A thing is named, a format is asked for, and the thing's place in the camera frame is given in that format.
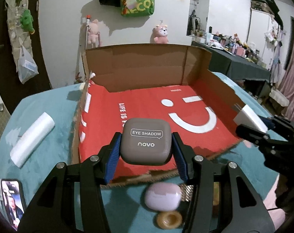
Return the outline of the white charger adapter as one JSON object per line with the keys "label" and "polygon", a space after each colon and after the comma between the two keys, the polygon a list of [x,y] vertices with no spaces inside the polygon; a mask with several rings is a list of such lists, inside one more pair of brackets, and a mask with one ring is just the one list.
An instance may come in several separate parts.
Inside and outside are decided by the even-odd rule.
{"label": "white charger adapter", "polygon": [[261,118],[248,106],[245,105],[235,116],[233,121],[237,125],[246,125],[263,133],[268,131],[267,126]]}

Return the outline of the lilac earbuds case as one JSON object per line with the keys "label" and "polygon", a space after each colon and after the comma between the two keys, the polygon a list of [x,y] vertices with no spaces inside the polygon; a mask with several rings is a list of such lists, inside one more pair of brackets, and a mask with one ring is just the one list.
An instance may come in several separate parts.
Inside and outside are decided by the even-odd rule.
{"label": "lilac earbuds case", "polygon": [[181,188],[174,183],[153,183],[145,193],[145,204],[154,211],[174,211],[181,202]]}

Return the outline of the grey eye shadow case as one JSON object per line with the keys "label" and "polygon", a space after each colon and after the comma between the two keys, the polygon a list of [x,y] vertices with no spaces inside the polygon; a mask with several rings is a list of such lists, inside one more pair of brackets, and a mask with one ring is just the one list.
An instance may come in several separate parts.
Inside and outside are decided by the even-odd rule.
{"label": "grey eye shadow case", "polygon": [[131,165],[161,166],[172,158],[170,124],[162,119],[132,118],[124,127],[120,156]]}

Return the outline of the amber round sponge holder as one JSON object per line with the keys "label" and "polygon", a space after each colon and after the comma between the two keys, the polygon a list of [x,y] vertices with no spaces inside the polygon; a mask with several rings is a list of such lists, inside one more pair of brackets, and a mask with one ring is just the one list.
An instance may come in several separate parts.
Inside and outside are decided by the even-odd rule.
{"label": "amber round sponge holder", "polygon": [[182,224],[182,215],[178,211],[163,211],[157,215],[156,223],[164,230],[176,229]]}

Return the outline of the teal table cloth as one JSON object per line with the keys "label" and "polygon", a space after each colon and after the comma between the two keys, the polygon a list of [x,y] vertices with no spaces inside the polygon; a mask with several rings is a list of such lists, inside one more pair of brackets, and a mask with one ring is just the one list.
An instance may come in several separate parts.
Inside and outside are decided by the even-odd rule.
{"label": "teal table cloth", "polygon": [[[17,179],[22,183],[28,203],[51,169],[58,162],[71,159],[74,115],[82,94],[82,85],[72,85],[45,91],[24,98],[12,113],[0,139],[0,179]],[[10,151],[22,134],[38,119],[48,113],[55,122],[54,129],[33,151],[22,168],[10,158]],[[264,200],[276,227],[285,220],[285,213],[276,208],[275,190],[279,176],[264,166],[263,155],[248,142],[241,142],[217,162],[236,162]],[[145,185],[113,187],[102,192],[112,232],[159,232],[156,213],[144,204]]]}

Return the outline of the white plastic bag roll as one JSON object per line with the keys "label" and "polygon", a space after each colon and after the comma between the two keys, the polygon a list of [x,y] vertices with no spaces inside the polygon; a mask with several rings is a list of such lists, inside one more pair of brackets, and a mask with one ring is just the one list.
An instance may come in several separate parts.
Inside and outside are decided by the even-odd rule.
{"label": "white plastic bag roll", "polygon": [[50,115],[43,112],[34,123],[24,132],[17,144],[10,151],[12,162],[22,168],[26,160],[41,143],[41,141],[53,130],[55,122]]}

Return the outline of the dark cluttered side table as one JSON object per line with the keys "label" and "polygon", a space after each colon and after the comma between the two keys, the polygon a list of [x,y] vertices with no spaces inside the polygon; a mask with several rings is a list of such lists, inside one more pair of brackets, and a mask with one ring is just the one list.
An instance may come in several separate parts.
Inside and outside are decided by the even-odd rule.
{"label": "dark cluttered side table", "polygon": [[192,41],[192,46],[204,48],[212,53],[209,70],[226,75],[233,81],[269,81],[270,71],[265,68],[247,61],[245,58],[229,54],[224,50],[209,47],[205,44]]}

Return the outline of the white wardrobe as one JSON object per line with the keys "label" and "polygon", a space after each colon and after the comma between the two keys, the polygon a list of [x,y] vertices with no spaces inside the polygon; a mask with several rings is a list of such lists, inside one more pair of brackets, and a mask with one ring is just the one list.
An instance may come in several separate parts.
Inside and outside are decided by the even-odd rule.
{"label": "white wardrobe", "polygon": [[259,52],[261,61],[267,65],[272,63],[282,30],[283,21],[274,0],[251,0],[247,44]]}

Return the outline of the smartphone with lit screen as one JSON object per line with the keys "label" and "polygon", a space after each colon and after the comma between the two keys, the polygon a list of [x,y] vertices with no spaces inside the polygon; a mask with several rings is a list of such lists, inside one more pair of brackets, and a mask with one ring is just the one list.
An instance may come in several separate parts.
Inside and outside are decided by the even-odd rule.
{"label": "smartphone with lit screen", "polygon": [[22,183],[16,179],[3,179],[1,184],[5,213],[9,224],[17,230],[26,208]]}

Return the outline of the red cardboard tray box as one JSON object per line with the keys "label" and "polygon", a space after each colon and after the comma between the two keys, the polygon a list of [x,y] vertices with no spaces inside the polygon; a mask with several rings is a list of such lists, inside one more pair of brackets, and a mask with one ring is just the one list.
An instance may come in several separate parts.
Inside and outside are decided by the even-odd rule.
{"label": "red cardboard tray box", "polygon": [[175,44],[86,50],[72,163],[98,153],[132,118],[168,122],[185,144],[208,159],[239,144],[234,119],[244,102],[209,70],[211,57],[203,48]]}

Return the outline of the clear hanging plastic bag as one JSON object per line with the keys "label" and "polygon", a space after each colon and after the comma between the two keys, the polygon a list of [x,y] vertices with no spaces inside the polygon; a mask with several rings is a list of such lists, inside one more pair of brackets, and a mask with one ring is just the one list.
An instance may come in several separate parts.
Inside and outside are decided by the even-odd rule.
{"label": "clear hanging plastic bag", "polygon": [[17,62],[18,77],[22,84],[39,74],[38,67],[28,50],[22,46],[20,48],[19,59]]}

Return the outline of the pink plush toy left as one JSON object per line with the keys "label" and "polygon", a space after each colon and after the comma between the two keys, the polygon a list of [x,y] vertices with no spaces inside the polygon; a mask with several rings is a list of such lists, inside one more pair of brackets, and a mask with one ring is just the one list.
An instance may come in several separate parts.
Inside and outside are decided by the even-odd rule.
{"label": "pink plush toy left", "polygon": [[99,21],[97,19],[94,19],[87,25],[87,44],[101,46]]}

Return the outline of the pink plush toy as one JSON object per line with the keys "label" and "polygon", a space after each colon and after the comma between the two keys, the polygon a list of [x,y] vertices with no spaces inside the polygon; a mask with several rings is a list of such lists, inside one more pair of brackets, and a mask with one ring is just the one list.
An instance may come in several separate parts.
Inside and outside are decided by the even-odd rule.
{"label": "pink plush toy", "polygon": [[168,26],[156,25],[154,28],[153,40],[156,44],[167,44],[168,43]]}
{"label": "pink plush toy", "polygon": [[101,46],[99,21],[97,19],[94,19],[87,25],[87,44]]}

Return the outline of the pink plush toy right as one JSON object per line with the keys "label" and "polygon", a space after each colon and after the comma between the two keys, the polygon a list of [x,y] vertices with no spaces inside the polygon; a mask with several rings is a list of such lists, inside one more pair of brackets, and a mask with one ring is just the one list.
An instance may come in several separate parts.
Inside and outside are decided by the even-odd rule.
{"label": "pink plush toy right", "polygon": [[153,40],[156,44],[167,44],[168,43],[168,26],[156,25],[154,28]]}

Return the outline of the green plush on door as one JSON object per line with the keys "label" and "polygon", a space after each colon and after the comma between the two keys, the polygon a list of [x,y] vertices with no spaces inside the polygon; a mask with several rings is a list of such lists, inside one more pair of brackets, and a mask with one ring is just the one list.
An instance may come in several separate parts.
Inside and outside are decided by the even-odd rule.
{"label": "green plush on door", "polygon": [[30,10],[24,10],[20,17],[21,27],[24,31],[34,34],[35,29],[33,27],[33,17]]}

